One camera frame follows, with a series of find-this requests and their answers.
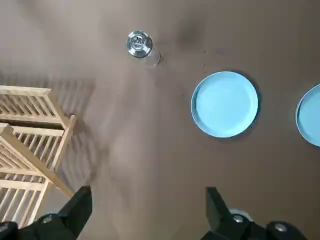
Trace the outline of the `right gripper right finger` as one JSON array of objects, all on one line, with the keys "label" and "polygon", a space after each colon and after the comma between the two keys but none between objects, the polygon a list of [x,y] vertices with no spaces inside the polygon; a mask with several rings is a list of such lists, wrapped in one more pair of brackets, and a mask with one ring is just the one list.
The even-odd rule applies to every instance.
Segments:
[{"label": "right gripper right finger", "polygon": [[266,226],[254,222],[244,210],[228,208],[216,187],[206,188],[206,218],[210,230],[203,240],[305,240],[305,235],[285,221]]}]

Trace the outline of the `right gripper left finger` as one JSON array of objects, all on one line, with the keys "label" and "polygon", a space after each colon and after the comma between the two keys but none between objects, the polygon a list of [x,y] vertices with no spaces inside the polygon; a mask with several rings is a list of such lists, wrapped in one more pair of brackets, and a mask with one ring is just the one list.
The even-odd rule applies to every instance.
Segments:
[{"label": "right gripper left finger", "polygon": [[2,240],[76,240],[93,211],[92,190],[82,186],[57,213],[41,216],[19,228],[15,221],[0,223]]}]

